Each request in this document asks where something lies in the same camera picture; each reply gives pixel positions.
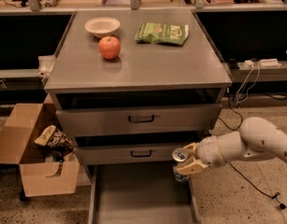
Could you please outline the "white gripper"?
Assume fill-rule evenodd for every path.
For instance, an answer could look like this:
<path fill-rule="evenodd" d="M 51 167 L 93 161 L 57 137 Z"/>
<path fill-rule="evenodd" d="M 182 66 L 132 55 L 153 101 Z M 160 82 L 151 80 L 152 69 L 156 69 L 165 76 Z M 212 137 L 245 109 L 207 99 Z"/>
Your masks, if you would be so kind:
<path fill-rule="evenodd" d="M 207 167 L 218 168 L 227 163 L 224 155 L 225 142 L 218 136 L 208 136 L 199 144 L 191 143 L 183 149 L 189 155 L 197 154 L 199 160 L 187 160 L 181 164 L 177 168 L 181 175 L 199 174 Z"/>

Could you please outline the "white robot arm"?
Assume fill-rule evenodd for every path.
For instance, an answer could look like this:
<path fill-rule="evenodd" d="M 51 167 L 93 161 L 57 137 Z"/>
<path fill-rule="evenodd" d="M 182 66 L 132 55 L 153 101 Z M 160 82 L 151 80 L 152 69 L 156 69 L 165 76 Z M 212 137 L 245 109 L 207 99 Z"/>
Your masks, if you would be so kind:
<path fill-rule="evenodd" d="M 209 136 L 172 152 L 178 175 L 193 175 L 230 161 L 265 161 L 279 158 L 287 163 L 287 134 L 266 119 L 245 119 L 239 130 Z"/>

